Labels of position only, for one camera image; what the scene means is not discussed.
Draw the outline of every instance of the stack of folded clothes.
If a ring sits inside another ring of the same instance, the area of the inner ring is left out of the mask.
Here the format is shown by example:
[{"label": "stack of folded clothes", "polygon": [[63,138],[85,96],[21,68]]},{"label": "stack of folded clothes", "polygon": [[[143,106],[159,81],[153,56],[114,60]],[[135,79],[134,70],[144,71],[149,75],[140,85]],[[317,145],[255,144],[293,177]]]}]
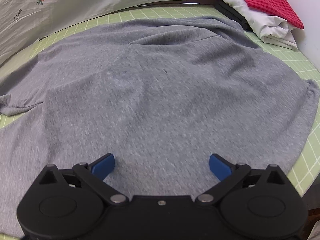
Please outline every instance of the stack of folded clothes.
[{"label": "stack of folded clothes", "polygon": [[217,0],[215,6],[263,42],[297,48],[291,30],[303,29],[303,23],[287,0]]}]

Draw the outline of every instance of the red plaid fabric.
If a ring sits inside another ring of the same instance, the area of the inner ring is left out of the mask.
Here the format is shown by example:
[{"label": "red plaid fabric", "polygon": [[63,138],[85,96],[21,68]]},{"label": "red plaid fabric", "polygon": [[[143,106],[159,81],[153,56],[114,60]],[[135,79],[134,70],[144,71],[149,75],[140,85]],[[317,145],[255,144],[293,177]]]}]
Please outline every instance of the red plaid fabric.
[{"label": "red plaid fabric", "polygon": [[304,29],[303,23],[287,0],[245,0],[248,7],[281,17],[292,25]]}]

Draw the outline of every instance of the black folded cloth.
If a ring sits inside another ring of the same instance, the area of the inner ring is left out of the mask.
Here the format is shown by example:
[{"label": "black folded cloth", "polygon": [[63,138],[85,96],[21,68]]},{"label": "black folded cloth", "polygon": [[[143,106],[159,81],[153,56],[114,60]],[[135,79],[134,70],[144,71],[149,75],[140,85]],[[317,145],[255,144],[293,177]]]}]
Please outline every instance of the black folded cloth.
[{"label": "black folded cloth", "polygon": [[249,23],[247,22],[247,20],[240,13],[238,13],[235,9],[233,9],[230,5],[225,3],[223,0],[216,0],[214,6],[223,15],[225,15],[229,19],[234,20],[237,23],[239,23],[245,31],[252,32],[252,29],[251,29]]}]

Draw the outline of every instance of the screw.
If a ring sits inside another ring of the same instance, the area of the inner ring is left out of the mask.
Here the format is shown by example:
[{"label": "screw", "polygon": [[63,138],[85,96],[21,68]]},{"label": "screw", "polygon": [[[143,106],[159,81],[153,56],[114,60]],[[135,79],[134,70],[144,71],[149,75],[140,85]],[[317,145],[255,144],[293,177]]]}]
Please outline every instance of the screw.
[{"label": "screw", "polygon": [[164,201],[164,200],[159,200],[158,201],[158,205],[159,206],[164,206],[166,204],[166,201]]},{"label": "screw", "polygon": [[211,202],[213,201],[213,196],[211,196],[210,194],[201,194],[199,197],[198,197],[198,200],[202,203],[208,203],[208,202]]},{"label": "screw", "polygon": [[126,198],[125,195],[116,194],[116,195],[111,196],[110,200],[113,203],[123,203],[123,202],[125,202],[127,200],[127,198]]}]

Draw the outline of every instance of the green cutting mat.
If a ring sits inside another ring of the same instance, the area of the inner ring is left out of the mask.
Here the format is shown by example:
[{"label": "green cutting mat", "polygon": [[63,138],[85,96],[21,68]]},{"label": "green cutting mat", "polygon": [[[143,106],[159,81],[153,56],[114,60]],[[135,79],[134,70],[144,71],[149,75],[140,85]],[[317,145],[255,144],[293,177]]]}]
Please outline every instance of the green cutting mat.
[{"label": "green cutting mat", "polygon": [[[223,17],[212,6],[206,5],[191,5],[191,4],[174,4],[171,6],[140,6],[131,10],[121,11],[98,17],[86,22],[82,22],[57,33],[54,33],[40,41],[35,42],[28,48],[16,54],[10,61],[0,68],[0,78],[18,68],[21,64],[28,59],[34,57],[43,49],[49,47],[55,42],[68,37],[72,34],[82,32],[97,25],[117,23],[133,19],[142,18],[185,18],[195,16],[217,16]],[[266,44],[259,40],[254,33],[246,33],[247,36],[259,44],[264,51],[278,57],[287,65],[289,65],[298,75],[303,79],[314,79],[320,85],[320,73],[316,68],[307,60],[307,58],[299,51],[282,48],[272,44]],[[308,137],[306,145],[296,161],[295,165],[288,173],[288,178],[295,186],[299,194],[302,196],[313,183],[314,179],[318,176],[320,171],[320,107],[316,114],[315,121],[312,126],[312,131]],[[14,116],[0,115],[0,128],[13,122],[22,114]],[[14,238],[0,234],[0,240],[13,240]]]}]

